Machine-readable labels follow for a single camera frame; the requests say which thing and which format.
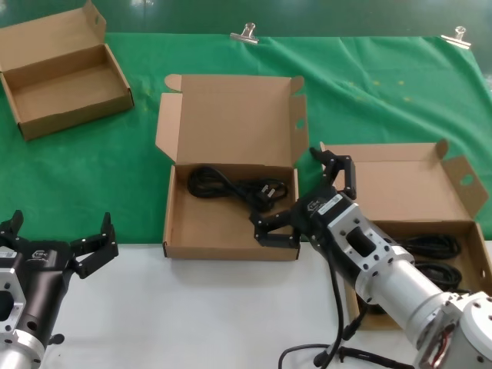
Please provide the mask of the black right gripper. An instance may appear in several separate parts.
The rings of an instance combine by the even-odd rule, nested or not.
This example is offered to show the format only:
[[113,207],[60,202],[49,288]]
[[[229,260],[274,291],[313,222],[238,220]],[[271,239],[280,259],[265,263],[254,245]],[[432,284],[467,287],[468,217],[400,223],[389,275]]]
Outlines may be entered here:
[[[293,206],[293,220],[291,210],[268,216],[253,211],[249,220],[254,226],[254,239],[266,248],[299,248],[302,234],[353,287],[361,270],[342,251],[327,226],[357,199],[355,164],[351,156],[336,155],[330,150],[310,148],[310,153],[324,167],[321,179],[324,188],[314,189],[298,199]],[[344,187],[340,192],[345,195],[334,189],[340,171],[344,172]]]

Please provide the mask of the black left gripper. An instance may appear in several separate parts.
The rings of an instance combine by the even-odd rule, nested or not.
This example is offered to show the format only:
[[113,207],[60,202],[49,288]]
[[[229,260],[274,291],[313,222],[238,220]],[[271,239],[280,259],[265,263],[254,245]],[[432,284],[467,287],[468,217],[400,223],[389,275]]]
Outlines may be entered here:
[[1,223],[1,246],[24,258],[26,304],[17,328],[48,346],[73,272],[86,279],[119,255],[111,215],[106,212],[98,234],[72,241],[18,239],[22,211]]

